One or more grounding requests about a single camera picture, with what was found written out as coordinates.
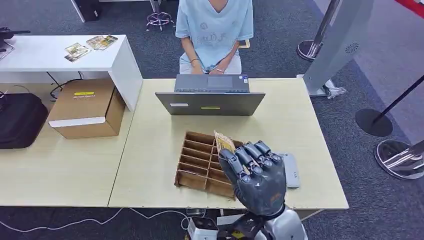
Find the cardboard organizer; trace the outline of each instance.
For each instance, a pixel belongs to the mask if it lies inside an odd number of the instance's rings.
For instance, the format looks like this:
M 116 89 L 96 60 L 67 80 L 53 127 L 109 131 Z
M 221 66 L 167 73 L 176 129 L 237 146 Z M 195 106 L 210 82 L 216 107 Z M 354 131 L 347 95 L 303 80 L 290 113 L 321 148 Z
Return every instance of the cardboard organizer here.
M 234 141 L 236 147 L 242 146 Z M 218 159 L 215 137 L 188 131 L 179 156 L 175 186 L 186 186 L 235 199 L 233 187 Z

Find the hand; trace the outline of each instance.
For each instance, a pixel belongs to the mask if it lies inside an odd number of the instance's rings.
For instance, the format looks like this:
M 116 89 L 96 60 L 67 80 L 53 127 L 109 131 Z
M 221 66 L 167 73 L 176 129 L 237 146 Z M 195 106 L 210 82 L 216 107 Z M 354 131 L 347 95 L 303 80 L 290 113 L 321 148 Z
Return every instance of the hand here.
M 218 67 L 214 68 L 212 71 L 209 72 L 210 75 L 222 75 L 224 74 L 222 71 L 217 70 Z
M 191 74 L 204 74 L 204 72 L 200 66 L 194 66 L 191 69 Z
M 286 172 L 282 157 L 261 141 L 238 147 L 235 155 L 225 150 L 219 153 L 219 163 L 238 200 L 257 216 L 273 216 L 284 211 Z M 242 165 L 250 171 L 249 175 Z

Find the white label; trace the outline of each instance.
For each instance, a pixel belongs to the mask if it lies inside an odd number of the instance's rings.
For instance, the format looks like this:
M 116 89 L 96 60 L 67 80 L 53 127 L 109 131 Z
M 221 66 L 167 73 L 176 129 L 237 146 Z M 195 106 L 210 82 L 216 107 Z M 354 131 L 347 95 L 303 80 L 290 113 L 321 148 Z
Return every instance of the white label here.
M 188 107 L 189 104 L 188 103 L 170 103 L 169 105 L 171 105 L 171 107 Z

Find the stanchion base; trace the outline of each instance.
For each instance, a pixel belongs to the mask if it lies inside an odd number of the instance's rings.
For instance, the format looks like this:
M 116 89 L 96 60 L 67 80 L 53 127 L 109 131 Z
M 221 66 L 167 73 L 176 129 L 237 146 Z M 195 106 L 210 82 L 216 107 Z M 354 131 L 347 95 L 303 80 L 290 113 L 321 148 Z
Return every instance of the stanchion base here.
M 377 137 L 389 136 L 393 131 L 393 124 L 390 119 L 383 116 L 379 121 L 373 124 L 374 119 L 380 115 L 379 111 L 374 109 L 361 109 L 356 112 L 356 124 L 366 133 Z
M 408 161 L 405 161 L 397 167 L 388 168 L 384 162 L 392 158 L 393 156 L 403 152 L 410 148 L 410 145 L 396 140 L 384 140 L 380 142 L 374 150 L 375 160 L 390 175 L 398 179 L 419 179 L 424 176 L 424 167 L 419 169 L 412 169 L 411 165 L 417 166 L 423 164 L 423 156 L 417 155 Z
M 321 42 L 321 44 L 319 45 L 319 49 L 316 52 L 316 54 L 313 55 L 313 56 L 308 56 L 309 50 L 311 49 L 311 46 L 312 46 L 312 43 L 314 43 L 313 40 L 303 41 L 303 42 L 299 43 L 299 45 L 297 46 L 297 49 L 296 49 L 297 54 L 301 58 L 308 60 L 310 62 L 313 62 L 315 60 L 315 58 L 317 57 L 318 53 L 321 50 L 321 47 L 323 46 L 323 43 Z

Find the gray remote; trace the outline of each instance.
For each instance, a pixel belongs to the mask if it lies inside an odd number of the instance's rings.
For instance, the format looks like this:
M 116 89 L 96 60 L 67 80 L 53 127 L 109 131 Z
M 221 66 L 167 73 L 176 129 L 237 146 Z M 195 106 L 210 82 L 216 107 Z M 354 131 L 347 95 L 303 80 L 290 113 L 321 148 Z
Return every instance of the gray remote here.
M 288 152 L 279 152 L 284 162 L 285 167 L 285 181 L 289 189 L 297 189 L 301 186 L 299 178 L 298 165 L 296 164 L 296 158 L 293 154 Z

